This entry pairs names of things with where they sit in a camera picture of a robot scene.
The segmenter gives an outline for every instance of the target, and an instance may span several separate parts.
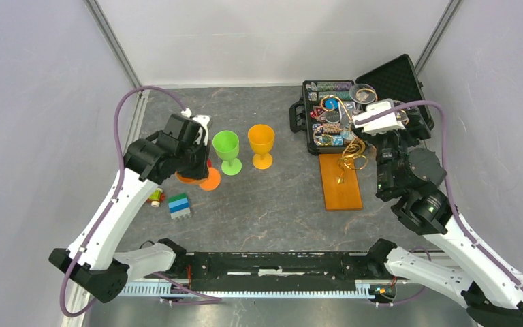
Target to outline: case handle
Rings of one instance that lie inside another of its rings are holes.
[[[298,107],[304,107],[304,99],[300,98],[297,102],[289,107],[289,129],[298,133],[299,131],[306,131],[306,113],[305,109],[297,113]]]

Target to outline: black carrying case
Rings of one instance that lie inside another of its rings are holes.
[[[306,132],[308,152],[313,155],[341,153],[345,146],[319,146],[314,143],[312,124],[318,123],[310,116],[317,101],[308,98],[306,85],[311,82],[353,82],[349,80],[307,80],[302,83],[302,97],[289,108],[289,128],[292,132]],[[422,84],[414,72],[414,65],[410,56],[402,54],[398,58],[356,78],[356,84],[367,84],[374,88],[378,100],[393,99],[402,102],[423,100]],[[419,106],[419,110],[408,112],[409,123],[407,131],[420,140],[431,137],[430,131],[434,128],[434,119],[426,106]]]

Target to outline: green goblet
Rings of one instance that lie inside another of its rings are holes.
[[[221,163],[221,171],[229,176],[236,175],[242,170],[242,162],[238,159],[240,139],[232,131],[220,131],[213,137],[213,149]]]

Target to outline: open case lid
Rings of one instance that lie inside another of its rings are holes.
[[[398,58],[383,64],[355,80],[356,84],[367,84],[376,90],[378,99],[393,99],[402,102],[424,100],[422,84],[414,73],[414,65],[410,56],[402,54]],[[428,107],[419,106],[420,114],[428,128],[434,128],[434,119]]]

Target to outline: stacked toy blocks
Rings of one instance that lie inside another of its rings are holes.
[[[185,193],[168,198],[168,205],[170,207],[172,219],[182,219],[191,216],[189,200]]]

